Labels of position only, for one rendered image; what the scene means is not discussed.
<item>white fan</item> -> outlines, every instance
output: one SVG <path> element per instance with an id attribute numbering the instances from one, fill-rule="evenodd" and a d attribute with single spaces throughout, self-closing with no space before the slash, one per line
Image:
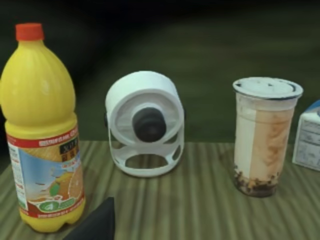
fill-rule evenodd
<path id="1" fill-rule="evenodd" d="M 153 71 L 138 71 L 116 81 L 105 98 L 110 152 L 114 163 L 136 177 L 154 177 L 172 170 L 184 149 L 185 113 L 173 82 Z M 124 146 L 115 149 L 111 134 Z M 168 140 L 176 137 L 173 143 Z M 179 155 L 173 159 L 176 150 Z M 153 154 L 167 165 L 131 168 L 126 161 L 136 155 Z"/>

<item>tabletop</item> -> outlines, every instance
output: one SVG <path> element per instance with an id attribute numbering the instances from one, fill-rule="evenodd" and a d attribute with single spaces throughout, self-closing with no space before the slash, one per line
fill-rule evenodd
<path id="1" fill-rule="evenodd" d="M 155 178 L 136 178 L 113 163 L 109 143 L 82 141 L 87 199 L 79 222 L 114 197 L 116 240 L 318 240 L 320 172 L 291 163 L 288 153 L 275 195 L 248 197 L 234 187 L 232 143 L 186 143 L 180 164 Z M 136 164 L 159 165 L 145 156 Z M 0 175 L 0 240 L 60 240 L 20 220 L 11 167 Z"/>

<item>juice bottle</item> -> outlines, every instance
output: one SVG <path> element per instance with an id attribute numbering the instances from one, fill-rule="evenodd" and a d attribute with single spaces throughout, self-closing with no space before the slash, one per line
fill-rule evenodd
<path id="1" fill-rule="evenodd" d="M 85 206 L 75 91 L 40 23 L 16 25 L 16 39 L 0 89 L 15 189 L 22 220 L 50 233 Z"/>

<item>cup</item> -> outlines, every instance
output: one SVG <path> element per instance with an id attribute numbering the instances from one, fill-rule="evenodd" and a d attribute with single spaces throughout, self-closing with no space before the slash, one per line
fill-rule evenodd
<path id="1" fill-rule="evenodd" d="M 291 121 L 303 88 L 271 77 L 242 78 L 233 88 L 235 186 L 248 196 L 271 196 L 283 169 Z"/>

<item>bottle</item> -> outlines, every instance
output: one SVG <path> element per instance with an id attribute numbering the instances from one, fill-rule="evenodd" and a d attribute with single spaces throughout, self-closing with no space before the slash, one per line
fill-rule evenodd
<path id="1" fill-rule="evenodd" d="M 292 162 L 320 171 L 320 100 L 300 116 Z"/>
<path id="2" fill-rule="evenodd" d="M 40 23 L 16 25 L 18 47 L 1 75 L 0 104 L 22 220 L 42 233 L 73 224 L 85 195 L 75 90 L 44 45 Z"/>

